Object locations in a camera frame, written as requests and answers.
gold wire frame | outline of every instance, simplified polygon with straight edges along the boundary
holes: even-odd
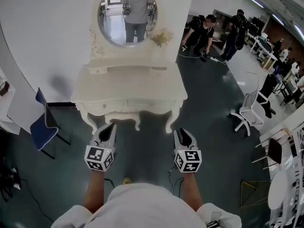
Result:
[[[251,188],[254,189],[254,192],[253,192],[251,195],[249,195],[249,196],[247,197],[247,199],[249,199],[249,198],[255,193],[255,191],[258,189],[257,187],[255,187],[255,186],[249,184],[249,183],[252,183],[252,182],[271,182],[271,180],[242,181],[242,182],[241,182],[241,203],[240,203],[240,207],[241,207],[241,208],[252,207],[252,206],[255,206],[255,205],[259,205],[259,204],[263,204],[263,203],[267,203],[267,202],[268,202],[268,200],[267,200],[268,197],[265,197],[265,198],[263,198],[263,199],[260,199],[260,200],[258,200],[258,201],[256,201],[256,202],[254,202],[254,203],[251,203],[251,204],[248,204],[248,205],[243,206],[243,203],[242,203],[242,201],[243,201],[243,184],[245,184],[245,185],[247,185],[247,186],[249,186],[249,187],[251,187]]]

blue chair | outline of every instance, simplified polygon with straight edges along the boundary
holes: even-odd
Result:
[[[53,118],[53,115],[48,108],[47,101],[45,100],[40,88],[38,88],[36,100],[44,105],[44,113],[30,126],[30,132],[32,134],[36,149],[54,160],[55,158],[44,151],[43,147],[55,136],[68,145],[71,145],[71,143],[66,141],[58,134],[60,127],[57,125],[55,119]]]

white shirt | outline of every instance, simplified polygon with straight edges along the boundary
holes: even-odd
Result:
[[[298,87],[304,86],[304,76],[300,78],[298,83],[296,83],[296,86],[298,86]]]
[[[74,206],[51,228],[206,228],[211,221],[225,228],[241,228],[241,219],[211,203],[195,212],[162,187],[147,183],[118,186],[94,214]]]
[[[297,66],[298,66],[297,63],[293,63],[293,64],[291,65],[291,72],[293,73],[293,75],[296,75],[296,74],[299,72],[299,67],[296,68]]]
[[[122,0],[123,4],[131,6],[130,14],[125,16],[125,21],[131,24],[147,23],[147,3],[153,0]]]
[[[281,52],[280,57],[279,57],[281,62],[284,62],[285,59],[287,58],[287,56],[288,56],[288,49],[285,49]]]

ceiling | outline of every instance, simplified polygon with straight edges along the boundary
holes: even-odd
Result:
[[[294,24],[304,33],[304,0],[257,0],[270,14],[276,14],[285,24],[285,28],[304,46]]]

round mirror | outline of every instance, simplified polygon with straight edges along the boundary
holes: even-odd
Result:
[[[147,38],[157,21],[155,0],[102,0],[99,27],[111,42],[130,46]]]

